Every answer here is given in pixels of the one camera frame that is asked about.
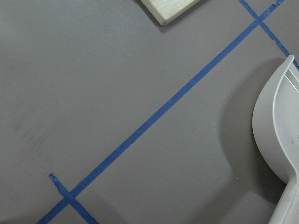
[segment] tape strip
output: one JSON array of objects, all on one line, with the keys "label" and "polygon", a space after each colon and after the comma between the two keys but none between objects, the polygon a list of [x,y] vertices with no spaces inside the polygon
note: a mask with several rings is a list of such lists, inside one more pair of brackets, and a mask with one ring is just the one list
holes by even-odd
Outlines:
[{"label": "tape strip", "polygon": [[74,210],[82,216],[82,218],[88,224],[99,224],[87,211],[86,209],[67,191],[64,185],[55,177],[53,174],[49,175],[50,179],[53,181],[55,186],[57,187],[59,193],[68,200]]},{"label": "tape strip", "polygon": [[[280,5],[284,0],[277,0],[276,4]],[[258,24],[263,28],[263,30],[268,34],[268,36],[275,41],[279,49],[284,53],[285,56],[289,56],[289,51],[284,47],[284,45],[279,41],[279,39],[274,35],[274,33],[269,29],[269,27],[258,17],[255,11],[248,5],[245,0],[239,0],[239,2],[244,6],[244,8],[252,15],[252,17],[258,22]],[[294,60],[294,65],[299,69],[298,63]]]}]

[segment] concrete floor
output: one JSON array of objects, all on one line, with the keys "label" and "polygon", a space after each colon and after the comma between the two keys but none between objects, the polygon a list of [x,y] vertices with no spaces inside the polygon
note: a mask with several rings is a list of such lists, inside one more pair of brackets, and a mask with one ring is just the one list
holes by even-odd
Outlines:
[{"label": "concrete floor", "polygon": [[[275,0],[248,0],[261,14]],[[296,0],[265,23],[299,59]],[[0,2],[0,223],[32,224],[254,19],[203,0],[160,27],[137,0]],[[101,224],[266,224],[285,185],[251,128],[284,61],[257,27],[77,200]],[[68,205],[53,224],[82,224]]]}]

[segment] gray floor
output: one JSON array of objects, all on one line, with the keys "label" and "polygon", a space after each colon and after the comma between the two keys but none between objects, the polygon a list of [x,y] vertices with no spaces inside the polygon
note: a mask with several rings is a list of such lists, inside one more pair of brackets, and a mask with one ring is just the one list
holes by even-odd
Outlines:
[{"label": "gray floor", "polygon": [[[295,57],[298,10],[285,0],[265,21]],[[0,223],[36,223],[62,199],[49,173],[73,189],[253,21],[237,0],[167,27],[137,0],[1,1]],[[284,59],[256,28],[78,201],[101,224],[267,223],[285,185],[251,116]],[[85,222],[68,206],[51,223]]]}]

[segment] wood piece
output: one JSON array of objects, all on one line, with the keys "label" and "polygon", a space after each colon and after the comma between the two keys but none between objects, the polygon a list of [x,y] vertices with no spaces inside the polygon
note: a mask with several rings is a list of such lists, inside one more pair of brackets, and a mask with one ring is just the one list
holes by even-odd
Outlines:
[{"label": "wood piece", "polygon": [[200,0],[141,0],[161,26],[177,18]]}]

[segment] white plastic dustpan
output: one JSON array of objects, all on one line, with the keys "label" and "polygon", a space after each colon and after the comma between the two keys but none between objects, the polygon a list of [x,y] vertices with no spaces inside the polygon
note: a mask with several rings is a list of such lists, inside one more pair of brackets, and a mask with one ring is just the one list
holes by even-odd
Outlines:
[{"label": "white plastic dustpan", "polygon": [[253,111],[257,146],[287,183],[270,224],[299,224],[299,72],[293,61],[289,56],[274,72]]}]

